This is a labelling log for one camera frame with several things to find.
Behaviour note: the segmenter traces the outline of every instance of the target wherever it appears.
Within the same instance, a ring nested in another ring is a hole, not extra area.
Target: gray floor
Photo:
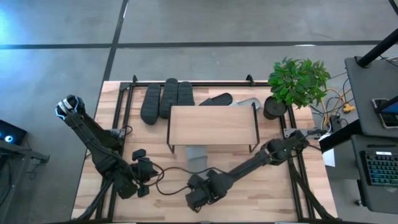
[[[110,44],[121,5],[122,0],[3,0],[0,45]],[[386,0],[130,0],[119,42],[381,40],[397,21]],[[110,80],[130,80],[133,74],[140,80],[242,80],[247,74],[266,79],[273,63],[285,56],[324,60],[336,75],[345,71],[346,57],[372,47],[118,49]],[[396,46],[384,54],[395,55]],[[108,56],[109,49],[0,50],[0,94],[5,96],[0,119],[26,129],[31,146],[51,155],[34,180],[25,177],[8,223],[70,218],[85,147],[53,110],[72,93],[94,115]],[[342,75],[328,86],[340,90],[345,80]],[[321,117],[314,116],[319,126]],[[354,121],[356,113],[344,117]],[[396,215],[356,207],[355,182],[328,172],[340,218],[396,222]]]

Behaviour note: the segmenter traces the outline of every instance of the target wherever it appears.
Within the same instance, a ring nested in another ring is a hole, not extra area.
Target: black plant pot
[[[283,116],[287,111],[287,106],[284,102],[278,103],[276,98],[270,96],[264,103],[263,114],[267,119],[276,119]]]

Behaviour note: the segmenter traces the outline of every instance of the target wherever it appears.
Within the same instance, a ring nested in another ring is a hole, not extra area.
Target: shoe sole
[[[149,125],[154,125],[159,115],[160,85],[150,84],[141,106],[141,119]]]
[[[193,88],[189,82],[181,82],[178,86],[178,101],[179,106],[195,106],[193,100]]]
[[[178,81],[175,78],[168,78],[164,84],[163,96],[160,101],[159,116],[163,119],[170,117],[170,110],[177,104]]]

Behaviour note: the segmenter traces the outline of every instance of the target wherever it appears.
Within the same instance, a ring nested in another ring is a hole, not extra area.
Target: potted plant
[[[311,60],[283,59],[276,62],[274,72],[269,76],[271,92],[264,103],[264,116],[267,119],[276,119],[282,116],[287,105],[293,103],[300,109],[314,100],[317,104],[326,96],[326,81],[330,74],[323,66],[323,62],[312,63]]]

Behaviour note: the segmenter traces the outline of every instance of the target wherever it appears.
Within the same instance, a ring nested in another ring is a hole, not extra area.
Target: keyboard
[[[398,154],[364,151],[369,185],[398,187]]]

